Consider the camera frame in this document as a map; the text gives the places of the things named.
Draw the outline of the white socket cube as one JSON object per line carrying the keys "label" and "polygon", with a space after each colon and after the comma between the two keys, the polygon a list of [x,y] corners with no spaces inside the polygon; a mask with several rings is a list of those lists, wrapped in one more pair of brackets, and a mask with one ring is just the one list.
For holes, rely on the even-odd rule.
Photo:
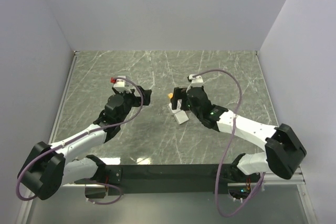
{"label": "white socket cube", "polygon": [[172,103],[171,102],[168,104],[168,108],[173,115],[179,113],[181,111],[181,101],[180,100],[177,101],[176,109],[172,108]]}

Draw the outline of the grey cube adapter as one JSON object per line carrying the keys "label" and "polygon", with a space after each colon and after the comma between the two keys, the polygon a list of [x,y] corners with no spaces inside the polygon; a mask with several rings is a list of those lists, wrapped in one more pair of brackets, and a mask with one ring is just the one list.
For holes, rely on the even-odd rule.
{"label": "grey cube adapter", "polygon": [[177,121],[178,125],[181,125],[189,120],[185,111],[179,111],[175,113],[174,118]]}

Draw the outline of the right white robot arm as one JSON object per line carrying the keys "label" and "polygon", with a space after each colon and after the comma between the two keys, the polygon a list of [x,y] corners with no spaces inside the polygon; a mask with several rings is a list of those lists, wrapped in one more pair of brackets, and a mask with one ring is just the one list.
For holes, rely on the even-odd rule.
{"label": "right white robot arm", "polygon": [[262,124],[211,103],[203,87],[174,88],[169,94],[172,110],[191,111],[203,126],[222,133],[233,133],[261,148],[260,153],[238,155],[230,165],[229,178],[241,182],[248,175],[273,172],[291,179],[307,151],[293,129]]}

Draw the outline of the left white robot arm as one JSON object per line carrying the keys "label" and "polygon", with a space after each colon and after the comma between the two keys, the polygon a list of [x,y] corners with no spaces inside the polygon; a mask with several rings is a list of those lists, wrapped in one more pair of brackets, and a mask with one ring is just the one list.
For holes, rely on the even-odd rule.
{"label": "left white robot arm", "polygon": [[59,142],[34,145],[20,169],[17,185],[24,185],[41,200],[50,198],[61,186],[78,180],[96,184],[108,181],[106,164],[94,155],[77,159],[82,153],[113,139],[121,125],[129,122],[132,108],[142,109],[151,101],[152,90],[113,89],[98,118],[81,132]]}

